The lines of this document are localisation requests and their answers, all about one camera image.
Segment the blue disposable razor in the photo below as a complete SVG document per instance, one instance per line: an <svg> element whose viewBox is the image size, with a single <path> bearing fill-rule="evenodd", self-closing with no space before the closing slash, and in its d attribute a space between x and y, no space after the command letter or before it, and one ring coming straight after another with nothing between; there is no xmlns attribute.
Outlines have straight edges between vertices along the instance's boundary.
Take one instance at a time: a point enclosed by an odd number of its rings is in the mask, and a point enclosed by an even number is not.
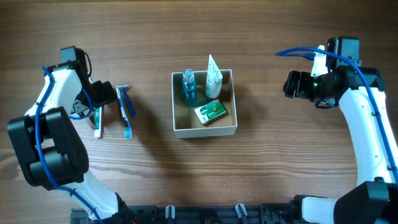
<svg viewBox="0 0 398 224"><path fill-rule="evenodd" d="M119 89L121 90L121 93L123 94L127 107L129 108L129 111L131 112L132 116L136 116L136 111L134 109L134 106L132 104L132 101L129 97L129 95L127 94L127 91L131 88L131 85L122 85L119 87Z"/></svg>

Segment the blue white toothbrush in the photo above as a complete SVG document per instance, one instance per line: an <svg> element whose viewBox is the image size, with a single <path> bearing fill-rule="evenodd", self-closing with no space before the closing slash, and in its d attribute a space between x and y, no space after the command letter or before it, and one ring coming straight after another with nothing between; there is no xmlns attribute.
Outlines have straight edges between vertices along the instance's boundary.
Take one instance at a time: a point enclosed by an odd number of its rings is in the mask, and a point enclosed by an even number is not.
<svg viewBox="0 0 398 224"><path fill-rule="evenodd" d="M117 85L116 86L116 94L117 94L117 98L119 101L119 106L121 109L121 115L123 120L126 122L126 127L124 128L124 137L126 139L131 139L132 138L132 129L131 129L131 125L129 123L129 119L126 115L126 111L124 109L124 103L123 103L123 98L122 95L126 96L126 89L130 88L130 85Z"/></svg>

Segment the white cream tube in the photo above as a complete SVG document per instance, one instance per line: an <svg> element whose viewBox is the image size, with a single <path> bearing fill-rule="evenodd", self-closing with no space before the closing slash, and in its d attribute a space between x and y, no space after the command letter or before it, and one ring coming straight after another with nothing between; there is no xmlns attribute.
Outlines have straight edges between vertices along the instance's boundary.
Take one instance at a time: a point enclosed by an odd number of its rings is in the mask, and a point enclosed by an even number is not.
<svg viewBox="0 0 398 224"><path fill-rule="evenodd" d="M209 98L215 99L221 92L223 82L223 75L220 72L214 58L209 54L208 70L206 76L206 95Z"/></svg>

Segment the blue mouthwash bottle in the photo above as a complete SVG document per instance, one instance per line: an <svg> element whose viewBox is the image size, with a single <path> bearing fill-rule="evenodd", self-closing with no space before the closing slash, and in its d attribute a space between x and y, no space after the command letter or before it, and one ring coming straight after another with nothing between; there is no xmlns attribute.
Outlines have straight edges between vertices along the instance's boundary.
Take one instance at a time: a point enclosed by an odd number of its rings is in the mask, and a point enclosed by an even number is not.
<svg viewBox="0 0 398 224"><path fill-rule="evenodd" d="M188 106L197 104L197 83L192 69L185 69L182 73L182 85L185 95L185 102Z"/></svg>

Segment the green soap box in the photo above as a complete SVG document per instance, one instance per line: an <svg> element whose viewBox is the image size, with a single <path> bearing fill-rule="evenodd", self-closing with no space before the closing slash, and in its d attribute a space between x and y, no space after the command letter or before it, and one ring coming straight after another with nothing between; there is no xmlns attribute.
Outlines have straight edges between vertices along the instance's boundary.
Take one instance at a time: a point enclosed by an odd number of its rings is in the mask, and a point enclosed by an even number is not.
<svg viewBox="0 0 398 224"><path fill-rule="evenodd" d="M226 108L218 98L205 105L195 108L194 112L199 122L204 126L227 114Z"/></svg>

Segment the teal toothpaste tube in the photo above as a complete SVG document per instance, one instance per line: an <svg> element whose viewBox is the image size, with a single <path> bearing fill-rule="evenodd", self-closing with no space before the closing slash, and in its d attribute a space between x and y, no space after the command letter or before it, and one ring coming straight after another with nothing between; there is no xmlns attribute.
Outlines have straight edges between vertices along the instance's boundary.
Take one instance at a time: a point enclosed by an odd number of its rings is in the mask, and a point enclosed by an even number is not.
<svg viewBox="0 0 398 224"><path fill-rule="evenodd" d="M95 109L93 121L94 137L101 139L103 136L103 107Z"/></svg>

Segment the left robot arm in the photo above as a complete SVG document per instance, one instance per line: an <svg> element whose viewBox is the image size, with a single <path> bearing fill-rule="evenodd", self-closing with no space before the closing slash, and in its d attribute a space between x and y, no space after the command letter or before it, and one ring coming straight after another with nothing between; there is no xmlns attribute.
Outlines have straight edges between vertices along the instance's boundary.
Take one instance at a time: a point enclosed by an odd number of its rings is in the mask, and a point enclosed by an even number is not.
<svg viewBox="0 0 398 224"><path fill-rule="evenodd" d="M90 171L86 147L72 123L114 102L118 94L110 82L90 80L84 50L70 46L60 52L60 64L42 69L45 84L36 102L7 125L23 176L33 187L72 199L91 223L137 223L122 198Z"/></svg>

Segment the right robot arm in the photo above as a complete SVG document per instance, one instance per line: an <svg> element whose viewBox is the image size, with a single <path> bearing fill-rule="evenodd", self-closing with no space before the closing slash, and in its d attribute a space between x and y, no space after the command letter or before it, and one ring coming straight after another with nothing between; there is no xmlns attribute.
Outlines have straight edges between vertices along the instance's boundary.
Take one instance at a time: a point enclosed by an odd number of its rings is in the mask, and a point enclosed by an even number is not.
<svg viewBox="0 0 398 224"><path fill-rule="evenodd" d="M295 47L281 57L313 62L311 72L291 71L283 85L288 98L318 109L339 108L351 135L357 185L338 199L298 195L290 216L302 223L396 223L397 143L386 111L381 72L364 67L359 39L339 36L319 47Z"/></svg>

